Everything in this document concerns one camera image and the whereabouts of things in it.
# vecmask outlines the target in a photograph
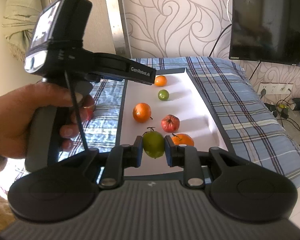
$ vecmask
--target red apple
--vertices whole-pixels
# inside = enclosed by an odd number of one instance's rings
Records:
[[[180,126],[180,120],[178,117],[168,114],[161,120],[162,129],[165,132],[176,132]]]

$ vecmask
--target orange fruit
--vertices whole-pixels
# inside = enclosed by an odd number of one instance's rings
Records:
[[[145,122],[151,116],[151,108],[146,103],[139,103],[133,108],[132,114],[137,122]]]
[[[167,84],[167,78],[165,76],[157,76],[154,80],[154,84],[157,87],[163,87]]]
[[[172,141],[175,145],[179,145],[179,144],[186,144],[189,146],[194,146],[194,141],[193,139],[187,135],[186,133],[178,133],[176,134],[172,134]]]

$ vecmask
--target ribbed gray surface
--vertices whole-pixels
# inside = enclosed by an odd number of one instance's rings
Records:
[[[65,222],[19,220],[1,235],[7,240],[300,239],[300,230],[288,220],[244,224],[219,213],[203,192],[183,188],[179,181],[150,182],[126,181],[119,189],[102,191],[88,210]]]

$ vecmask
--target swirl pattern wallpaper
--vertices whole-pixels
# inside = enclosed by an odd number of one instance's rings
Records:
[[[123,0],[133,58],[208,56],[221,31],[231,22],[232,0]],[[231,28],[220,38],[213,57],[228,59]],[[258,62],[235,61],[249,78]],[[300,97],[300,67],[260,64],[251,83],[294,83]],[[266,96],[276,101],[287,95]]]

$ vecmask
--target beige curtain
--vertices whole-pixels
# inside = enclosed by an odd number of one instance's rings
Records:
[[[20,61],[25,60],[32,31],[41,11],[40,0],[7,0],[2,22],[3,33],[10,52]]]

